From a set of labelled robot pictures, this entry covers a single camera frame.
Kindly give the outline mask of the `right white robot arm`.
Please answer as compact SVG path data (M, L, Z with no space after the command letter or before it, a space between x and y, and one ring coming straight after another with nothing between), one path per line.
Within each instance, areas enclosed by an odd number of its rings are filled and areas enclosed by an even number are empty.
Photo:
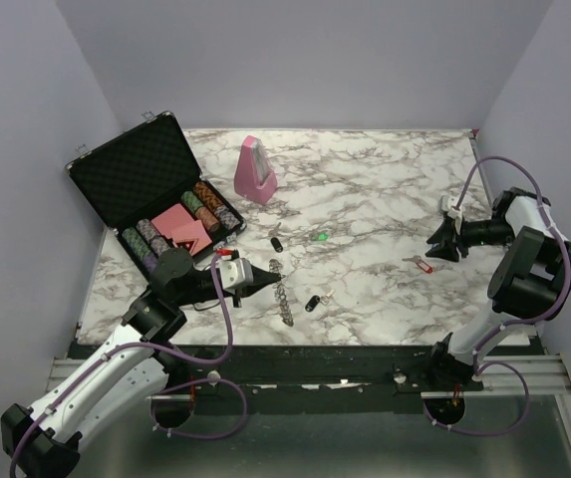
M442 222L427 240L426 255L457 263L475 246L504 246L506 252L489 281L485 306L431 349L425 378L438 390L468 383L474 364L532 319L553 320L566 301L565 278L571 281L571 241L551 233L547 198L538 201L512 187L494 200L491 217L480 221L464 219L456 202L452 196L439 200Z

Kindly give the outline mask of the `red tag key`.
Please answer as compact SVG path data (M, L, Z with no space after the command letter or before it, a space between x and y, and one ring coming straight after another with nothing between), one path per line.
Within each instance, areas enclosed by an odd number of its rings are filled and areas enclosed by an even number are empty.
M426 274L431 274L433 272L433 267L427 263L421 255L414 255L412 257L403 258L404 262L415 264L421 271Z

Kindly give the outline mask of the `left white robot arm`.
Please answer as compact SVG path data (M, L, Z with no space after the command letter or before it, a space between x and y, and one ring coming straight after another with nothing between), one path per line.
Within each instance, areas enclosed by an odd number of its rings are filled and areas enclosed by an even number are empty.
M163 252L147 288L102 345L51 392L2 414L9 474L67 477L95 432L138 400L196 387L187 366L214 369L232 347L217 358L190 356L174 347L170 340L186 322L182 307L212 300L224 307L226 298L238 303L280 280L280 274L253 266L235 250L216 251L205 270L195 269L183 248Z

